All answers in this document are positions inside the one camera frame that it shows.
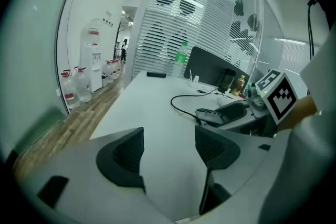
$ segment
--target wooden floor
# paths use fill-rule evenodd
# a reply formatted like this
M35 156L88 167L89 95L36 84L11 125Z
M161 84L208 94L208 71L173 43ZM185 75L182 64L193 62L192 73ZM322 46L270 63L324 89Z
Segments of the wooden floor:
M51 128L19 156L13 166L13 173L18 181L64 148L90 138L103 116L123 91L123 70L122 68L117 82L97 90L88 103L82 103L72 110L68 117Z

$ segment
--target white desk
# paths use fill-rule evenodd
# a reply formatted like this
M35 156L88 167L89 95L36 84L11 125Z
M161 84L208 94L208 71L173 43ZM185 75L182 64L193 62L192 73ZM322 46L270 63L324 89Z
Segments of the white desk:
M171 98L181 94L199 93L189 86L188 80L169 76L152 78L142 71L115 101L90 138L144 127L145 151L140 174L146 194L172 220L198 214L206 177L206 166L195 148L196 121L170 105ZM218 97L226 103L234 101L209 94L181 97L173 103L195 114L197 108L218 108Z

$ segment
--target desk surface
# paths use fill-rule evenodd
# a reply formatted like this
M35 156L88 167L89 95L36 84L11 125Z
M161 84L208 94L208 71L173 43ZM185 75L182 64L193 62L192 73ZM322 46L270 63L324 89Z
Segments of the desk surface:
M207 91L207 86L199 87ZM198 214L205 184L206 166L195 148L196 121L170 105L172 97L199 94L196 90L189 86L188 80L147 77L142 71L115 101L90 138L144 127L145 151L140 174L146 194L172 220ZM232 101L209 94L181 97L173 102L178 108L195 114L197 108L216 109Z

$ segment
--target person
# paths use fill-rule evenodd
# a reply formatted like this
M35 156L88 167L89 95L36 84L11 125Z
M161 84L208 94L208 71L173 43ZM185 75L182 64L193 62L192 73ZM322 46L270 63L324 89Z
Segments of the person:
M126 62L126 45L127 45L127 38L124 39L124 42L121 46L121 61Z

